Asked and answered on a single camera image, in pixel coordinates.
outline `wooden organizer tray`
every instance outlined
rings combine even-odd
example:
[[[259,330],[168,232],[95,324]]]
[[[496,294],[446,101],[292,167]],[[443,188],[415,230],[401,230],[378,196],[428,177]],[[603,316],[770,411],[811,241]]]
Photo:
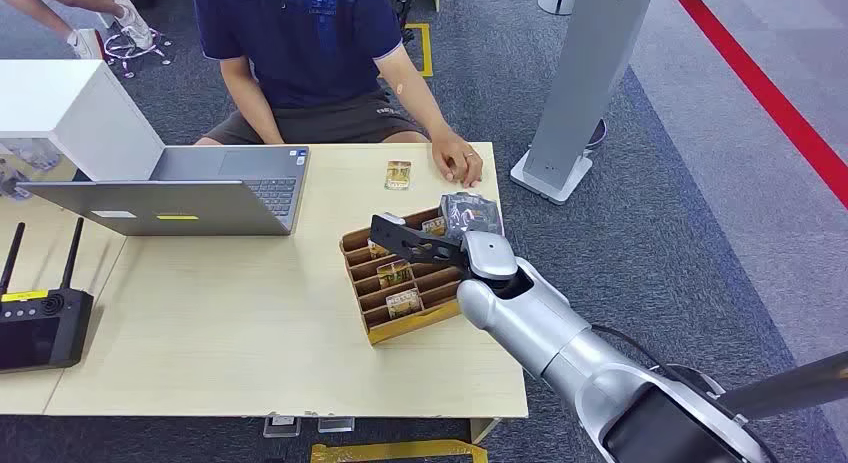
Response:
[[[433,208],[406,216],[404,219],[406,226],[420,230],[423,222],[437,216],[439,209]],[[459,314],[459,304],[456,301],[456,290],[462,280],[462,271],[459,268],[415,263],[412,265],[412,281],[380,289],[377,267],[399,261],[401,258],[388,255],[372,260],[368,250],[370,234],[370,228],[348,233],[342,236],[339,246],[359,303],[362,324],[372,345]],[[410,288],[418,288],[421,311],[390,319],[386,297]]]

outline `laptop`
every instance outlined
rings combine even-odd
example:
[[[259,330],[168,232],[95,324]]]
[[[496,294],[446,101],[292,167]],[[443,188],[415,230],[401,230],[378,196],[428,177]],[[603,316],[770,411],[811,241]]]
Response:
[[[288,235],[308,147],[167,147],[149,181],[28,182],[33,194],[127,236]]]

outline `finger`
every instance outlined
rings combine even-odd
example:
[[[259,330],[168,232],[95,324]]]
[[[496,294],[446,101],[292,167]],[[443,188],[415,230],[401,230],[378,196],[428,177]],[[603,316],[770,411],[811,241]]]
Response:
[[[469,186],[476,186],[477,181],[483,175],[483,159],[474,152],[466,160],[468,161],[468,173],[465,174],[465,180],[463,180],[462,184],[467,188]]]
[[[433,161],[436,162],[436,167],[439,168],[439,173],[448,181],[453,181],[453,171],[448,166],[447,158],[440,151],[433,150]]]
[[[462,153],[462,150],[455,150],[451,153],[451,159],[453,160],[453,164],[456,165],[456,179],[463,180],[465,175],[468,174],[468,162],[465,161],[465,154]]]

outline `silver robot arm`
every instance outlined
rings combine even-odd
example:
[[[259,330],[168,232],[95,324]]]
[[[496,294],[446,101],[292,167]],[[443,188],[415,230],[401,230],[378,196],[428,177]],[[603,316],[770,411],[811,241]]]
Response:
[[[460,246],[400,223],[374,216],[371,239],[410,262],[463,268],[462,313],[559,395],[606,461],[768,461],[742,428],[744,418],[727,416],[708,401],[713,395],[644,368],[597,336],[503,236],[469,231]]]

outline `navy polo shirt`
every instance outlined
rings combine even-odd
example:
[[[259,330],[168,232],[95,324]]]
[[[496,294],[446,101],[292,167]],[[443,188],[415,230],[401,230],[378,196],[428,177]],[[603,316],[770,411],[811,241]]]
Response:
[[[401,44],[389,0],[194,0],[203,53],[247,56],[273,108],[379,89],[374,59]]]

